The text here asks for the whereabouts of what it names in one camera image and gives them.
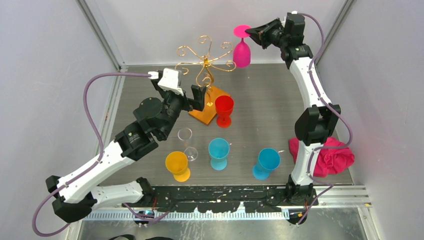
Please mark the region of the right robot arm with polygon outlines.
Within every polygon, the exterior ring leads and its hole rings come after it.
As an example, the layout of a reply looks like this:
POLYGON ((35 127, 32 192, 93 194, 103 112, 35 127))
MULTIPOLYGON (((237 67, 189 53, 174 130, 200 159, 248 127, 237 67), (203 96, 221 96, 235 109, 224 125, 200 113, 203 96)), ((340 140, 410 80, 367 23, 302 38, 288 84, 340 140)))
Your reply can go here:
POLYGON ((316 196, 314 170, 320 150, 334 133, 341 107, 327 97, 315 69, 315 56, 304 43, 305 13, 287 13, 245 33, 263 49, 273 45, 299 87, 304 112, 294 125, 298 151, 294 169, 288 177, 282 199, 291 205, 312 205, 316 196))

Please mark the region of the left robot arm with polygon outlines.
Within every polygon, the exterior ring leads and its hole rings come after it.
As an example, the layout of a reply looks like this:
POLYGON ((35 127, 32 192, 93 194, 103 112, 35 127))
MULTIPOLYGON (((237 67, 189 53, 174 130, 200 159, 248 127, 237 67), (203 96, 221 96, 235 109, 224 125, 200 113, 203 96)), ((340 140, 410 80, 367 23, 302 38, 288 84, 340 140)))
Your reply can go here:
POLYGON ((154 151, 159 141, 167 140, 181 111, 203 110, 207 88, 192 85, 193 98, 188 98, 184 91, 162 89, 158 79, 151 82, 161 97, 145 98, 133 111, 135 121, 99 155, 66 176, 52 175, 46 179, 50 193, 64 187, 54 194, 52 208, 66 223, 79 221, 99 208, 134 203, 148 207, 153 202, 155 192, 144 177, 120 185, 100 183, 154 151))

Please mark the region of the pink plastic wine glass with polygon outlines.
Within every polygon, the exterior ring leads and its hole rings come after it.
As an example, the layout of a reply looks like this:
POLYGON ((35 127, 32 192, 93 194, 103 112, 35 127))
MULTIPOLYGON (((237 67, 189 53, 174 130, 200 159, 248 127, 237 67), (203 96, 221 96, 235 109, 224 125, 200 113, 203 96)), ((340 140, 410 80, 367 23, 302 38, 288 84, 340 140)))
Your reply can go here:
POLYGON ((233 34, 240 38, 240 42, 235 46, 233 50, 232 61, 235 63, 237 68, 245 68, 251 63, 251 49, 245 42, 245 38, 250 35, 246 33, 247 29, 251 27, 246 24, 238 25, 233 29, 233 34))

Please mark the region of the red plastic wine glass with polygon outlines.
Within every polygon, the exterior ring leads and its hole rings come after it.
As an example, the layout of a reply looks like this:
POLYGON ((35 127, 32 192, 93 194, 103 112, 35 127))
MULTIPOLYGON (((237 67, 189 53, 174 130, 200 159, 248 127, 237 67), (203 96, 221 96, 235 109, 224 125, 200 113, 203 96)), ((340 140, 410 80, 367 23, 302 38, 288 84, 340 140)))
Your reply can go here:
POLYGON ((215 100, 215 110, 217 113, 216 124, 221 128, 228 128, 231 123, 231 117, 234 109, 234 100, 231 96, 221 95, 215 100))

